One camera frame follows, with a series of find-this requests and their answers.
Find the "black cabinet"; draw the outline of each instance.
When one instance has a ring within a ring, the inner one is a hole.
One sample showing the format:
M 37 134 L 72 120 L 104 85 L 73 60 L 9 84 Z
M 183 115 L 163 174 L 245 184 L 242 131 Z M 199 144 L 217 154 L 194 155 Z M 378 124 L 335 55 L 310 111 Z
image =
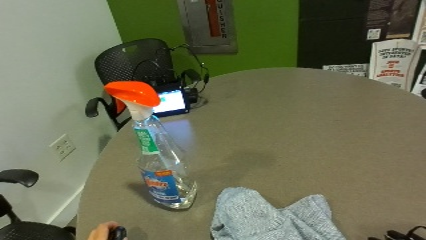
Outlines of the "black cabinet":
M 299 0 L 298 67 L 368 63 L 367 0 Z

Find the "round table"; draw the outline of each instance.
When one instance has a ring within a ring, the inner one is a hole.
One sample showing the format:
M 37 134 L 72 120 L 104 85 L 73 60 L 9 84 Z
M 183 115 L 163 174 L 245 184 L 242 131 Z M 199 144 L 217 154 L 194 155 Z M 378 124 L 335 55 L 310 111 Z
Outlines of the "round table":
M 78 240 L 109 220 L 129 240 L 210 239 L 217 196 L 237 186 L 277 208 L 322 194 L 347 239 L 424 224 L 424 99 L 362 77 L 295 68 L 214 77 L 203 96 L 202 107 L 161 119 L 187 152 L 198 183 L 191 208 L 165 210 L 150 200 L 128 124 L 85 184 Z

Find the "wall outlet plate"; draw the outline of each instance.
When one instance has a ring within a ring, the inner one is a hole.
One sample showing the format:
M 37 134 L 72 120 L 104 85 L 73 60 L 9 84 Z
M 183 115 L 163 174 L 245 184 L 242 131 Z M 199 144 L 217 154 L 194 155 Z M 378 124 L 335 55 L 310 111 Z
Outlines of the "wall outlet plate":
M 60 161 L 62 161 L 72 151 L 76 150 L 76 146 L 70 141 L 68 134 L 64 134 L 58 139 L 56 139 L 49 145 L 49 148 Z

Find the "tablet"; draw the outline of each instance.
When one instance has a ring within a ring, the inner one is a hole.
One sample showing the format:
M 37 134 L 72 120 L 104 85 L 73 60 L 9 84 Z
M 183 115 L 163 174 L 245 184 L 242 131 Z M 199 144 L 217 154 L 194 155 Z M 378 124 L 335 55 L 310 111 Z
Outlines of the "tablet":
M 155 87 L 159 97 L 159 105 L 153 108 L 157 117 L 166 117 L 177 114 L 189 113 L 190 105 L 186 94 L 179 86 Z

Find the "hand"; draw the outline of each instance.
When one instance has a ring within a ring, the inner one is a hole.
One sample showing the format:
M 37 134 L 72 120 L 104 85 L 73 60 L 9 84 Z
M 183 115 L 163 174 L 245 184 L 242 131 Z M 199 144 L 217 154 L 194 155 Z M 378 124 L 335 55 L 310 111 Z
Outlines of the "hand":
M 113 230 L 117 226 L 118 223 L 116 222 L 101 223 L 97 228 L 92 230 L 88 240 L 108 240 L 109 231 Z

